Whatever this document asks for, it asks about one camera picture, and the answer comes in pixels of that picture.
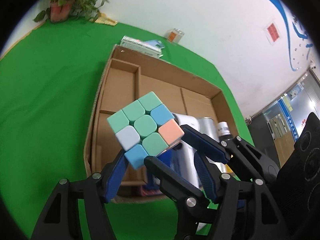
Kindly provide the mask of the silver metal can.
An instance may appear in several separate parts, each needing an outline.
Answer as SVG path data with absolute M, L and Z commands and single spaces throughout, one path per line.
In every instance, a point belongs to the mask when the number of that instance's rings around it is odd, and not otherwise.
M 197 120 L 199 122 L 200 132 L 219 142 L 219 137 L 217 135 L 217 130 L 213 119 L 210 117 L 202 117 L 198 118 Z

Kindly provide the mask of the potted green plant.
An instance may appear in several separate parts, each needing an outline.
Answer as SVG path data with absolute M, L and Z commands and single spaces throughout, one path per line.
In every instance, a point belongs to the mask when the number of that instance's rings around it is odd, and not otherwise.
M 48 0 L 49 7 L 41 10 L 33 19 L 34 22 L 41 22 L 45 18 L 52 23 L 60 23 L 69 16 L 84 17 L 89 21 L 96 21 L 100 15 L 100 8 L 109 0 Z

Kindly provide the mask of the glass door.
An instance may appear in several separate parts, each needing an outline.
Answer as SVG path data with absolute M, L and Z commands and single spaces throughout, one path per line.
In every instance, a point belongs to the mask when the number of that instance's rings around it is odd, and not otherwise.
M 246 119 L 255 147 L 282 167 L 311 112 L 319 116 L 319 78 L 308 69 L 283 94 Z

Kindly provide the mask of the pastel rubik cube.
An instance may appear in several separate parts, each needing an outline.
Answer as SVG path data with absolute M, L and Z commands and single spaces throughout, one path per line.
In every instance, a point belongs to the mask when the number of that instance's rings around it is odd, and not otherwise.
M 146 157 L 161 155 L 184 136 L 174 115 L 154 92 L 112 114 L 107 122 L 135 170 L 144 165 Z

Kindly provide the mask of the blue phone case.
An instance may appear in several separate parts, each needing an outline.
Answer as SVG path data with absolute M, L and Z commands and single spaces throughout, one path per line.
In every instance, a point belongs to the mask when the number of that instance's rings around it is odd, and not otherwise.
M 165 45 L 160 40 L 149 40 L 149 41 L 146 41 L 146 43 L 153 47 L 157 47 L 159 49 L 165 48 Z

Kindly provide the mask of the white hair dryer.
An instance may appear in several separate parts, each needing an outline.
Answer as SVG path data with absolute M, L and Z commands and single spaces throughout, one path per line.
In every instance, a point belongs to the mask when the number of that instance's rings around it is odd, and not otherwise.
M 201 128 L 200 118 L 195 118 L 190 115 L 183 115 L 173 113 L 175 121 L 181 125 L 189 125 L 198 132 L 203 133 Z M 180 145 L 173 148 L 172 161 L 174 163 L 175 171 L 181 175 L 186 181 L 190 182 L 196 188 L 200 188 L 200 180 L 194 166 L 194 153 L 195 149 L 188 145 L 186 142 L 181 141 Z

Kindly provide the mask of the clear glass jar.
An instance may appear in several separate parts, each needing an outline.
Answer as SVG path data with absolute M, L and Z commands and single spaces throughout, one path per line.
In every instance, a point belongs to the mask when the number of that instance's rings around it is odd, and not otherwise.
M 167 34 L 167 40 L 173 43 L 179 43 L 181 38 L 184 36 L 184 32 L 181 29 L 171 29 Z

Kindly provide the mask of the yellow labelled can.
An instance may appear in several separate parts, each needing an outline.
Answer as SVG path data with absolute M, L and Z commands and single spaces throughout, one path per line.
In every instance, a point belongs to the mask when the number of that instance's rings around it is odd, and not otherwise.
M 233 135 L 230 132 L 227 122 L 223 121 L 217 124 L 217 136 L 219 141 L 233 139 Z

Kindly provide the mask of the green table cloth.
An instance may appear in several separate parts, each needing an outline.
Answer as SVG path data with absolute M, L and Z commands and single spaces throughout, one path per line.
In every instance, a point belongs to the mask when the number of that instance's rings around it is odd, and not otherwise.
M 1 59 L 1 197 L 31 237 L 61 178 L 86 178 L 83 148 L 100 77 L 123 36 L 166 43 L 162 59 L 221 88 L 240 136 L 253 144 L 236 100 L 206 59 L 149 31 L 84 19 L 46 22 Z M 172 239 L 177 211 L 169 199 L 107 204 L 118 239 Z

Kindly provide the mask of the cardboard box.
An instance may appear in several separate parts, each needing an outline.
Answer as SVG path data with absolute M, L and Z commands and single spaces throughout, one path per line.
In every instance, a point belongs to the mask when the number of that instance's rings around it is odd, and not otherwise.
M 103 199 L 143 203 L 162 199 L 159 180 L 144 166 L 154 156 L 201 187 L 195 150 L 182 141 L 182 125 L 213 139 L 218 127 L 238 130 L 222 90 L 175 65 L 115 46 L 101 75 L 84 146 L 88 176 L 115 163 Z

